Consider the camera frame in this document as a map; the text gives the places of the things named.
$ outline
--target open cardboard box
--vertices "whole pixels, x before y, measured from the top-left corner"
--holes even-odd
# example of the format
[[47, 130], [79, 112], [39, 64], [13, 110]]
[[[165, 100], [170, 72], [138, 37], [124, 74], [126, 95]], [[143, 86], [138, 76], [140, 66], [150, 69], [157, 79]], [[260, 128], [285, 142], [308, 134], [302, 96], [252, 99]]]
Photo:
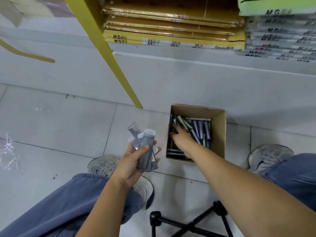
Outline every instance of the open cardboard box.
[[[220, 157], [225, 158], [225, 147], [226, 147], [226, 118], [225, 110], [215, 109], [202, 106], [193, 105], [171, 105], [170, 114], [182, 115], [183, 117], [192, 118], [208, 118], [211, 119], [212, 126], [212, 141], [210, 145], [210, 150], [218, 154]], [[167, 146], [170, 142], [170, 135], [168, 135]], [[186, 162], [193, 162], [191, 159], [176, 159]]]

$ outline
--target sneaker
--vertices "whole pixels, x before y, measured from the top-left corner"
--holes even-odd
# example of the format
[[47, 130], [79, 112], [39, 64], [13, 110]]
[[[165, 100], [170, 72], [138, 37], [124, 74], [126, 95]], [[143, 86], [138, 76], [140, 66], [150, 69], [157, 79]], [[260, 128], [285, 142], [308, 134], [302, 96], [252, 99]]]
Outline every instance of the sneaker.
[[143, 201], [143, 210], [147, 210], [151, 204], [153, 203], [154, 196], [155, 196], [155, 190], [152, 185], [152, 183], [145, 178], [144, 176], [141, 176], [137, 183], [133, 185], [132, 187], [142, 198]]
[[90, 161], [88, 164], [88, 172], [110, 177], [118, 163], [119, 159], [115, 157], [101, 156]]
[[266, 168], [293, 155], [294, 152], [286, 146], [274, 144], [261, 146], [249, 155], [249, 171], [259, 174]]
[[[101, 156], [90, 161], [90, 163], [88, 164], [88, 172], [104, 177], [110, 177], [117, 167], [118, 163], [119, 159], [115, 157]], [[144, 176], [141, 176], [132, 188], [142, 198], [142, 201], [144, 203], [142, 209], [147, 210], [151, 206], [155, 196], [155, 191], [152, 183]]]

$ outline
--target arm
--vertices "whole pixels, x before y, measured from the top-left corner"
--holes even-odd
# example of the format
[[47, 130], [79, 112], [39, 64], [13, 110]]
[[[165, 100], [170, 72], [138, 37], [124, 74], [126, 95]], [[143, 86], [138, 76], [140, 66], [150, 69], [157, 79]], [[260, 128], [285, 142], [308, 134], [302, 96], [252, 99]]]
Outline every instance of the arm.
[[316, 213], [285, 190], [219, 157], [174, 125], [175, 144], [194, 160], [245, 236], [316, 236]]
[[135, 151], [131, 144], [128, 145], [126, 153], [121, 158], [76, 237], [119, 236], [127, 193], [142, 175], [142, 172], [136, 168], [137, 161], [141, 155], [148, 151], [148, 148], [147, 145]]

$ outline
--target hand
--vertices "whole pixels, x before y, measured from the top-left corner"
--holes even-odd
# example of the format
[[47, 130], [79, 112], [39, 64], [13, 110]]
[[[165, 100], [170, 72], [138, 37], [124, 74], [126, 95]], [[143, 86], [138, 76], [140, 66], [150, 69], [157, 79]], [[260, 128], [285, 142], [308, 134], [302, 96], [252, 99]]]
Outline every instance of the hand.
[[191, 158], [189, 150], [192, 149], [192, 146], [196, 144], [196, 142], [192, 139], [189, 133], [182, 129], [179, 125], [172, 123], [172, 126], [177, 131], [177, 134], [171, 132], [171, 138], [174, 140], [176, 146], [183, 151], [187, 157]]
[[149, 145], [140, 147], [135, 150], [131, 143], [129, 143], [125, 154], [120, 159], [116, 169], [114, 170], [110, 179], [115, 179], [121, 182], [126, 188], [130, 189], [140, 178], [143, 172], [136, 168], [138, 159], [149, 150]]

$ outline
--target tile floor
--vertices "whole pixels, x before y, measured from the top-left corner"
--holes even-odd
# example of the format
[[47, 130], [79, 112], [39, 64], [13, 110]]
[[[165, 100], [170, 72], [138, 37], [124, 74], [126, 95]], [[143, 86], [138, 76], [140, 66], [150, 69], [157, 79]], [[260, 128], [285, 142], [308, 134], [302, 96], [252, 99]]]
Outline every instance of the tile floor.
[[[85, 172], [92, 158], [103, 154], [120, 158], [128, 144], [127, 127], [133, 122], [154, 129], [161, 153], [166, 149], [166, 113], [3, 84], [0, 97], [0, 137], [8, 134], [12, 139], [19, 168], [11, 165], [11, 170], [3, 169], [13, 155], [2, 155], [0, 230], [73, 175]], [[226, 156], [230, 162], [248, 168], [250, 150], [266, 143], [286, 145], [296, 154], [316, 152], [313, 136], [227, 123]], [[5, 144], [0, 140], [0, 147]], [[122, 237], [151, 236], [151, 211], [159, 210], [168, 218], [189, 222], [218, 200], [194, 164], [166, 159], [163, 154], [158, 157], [159, 169], [144, 174], [155, 188], [153, 205], [121, 227]], [[234, 236], [243, 236], [229, 216], [228, 222]], [[227, 235], [216, 215], [210, 215], [199, 227]], [[176, 230], [162, 224], [157, 236], [171, 236]]]

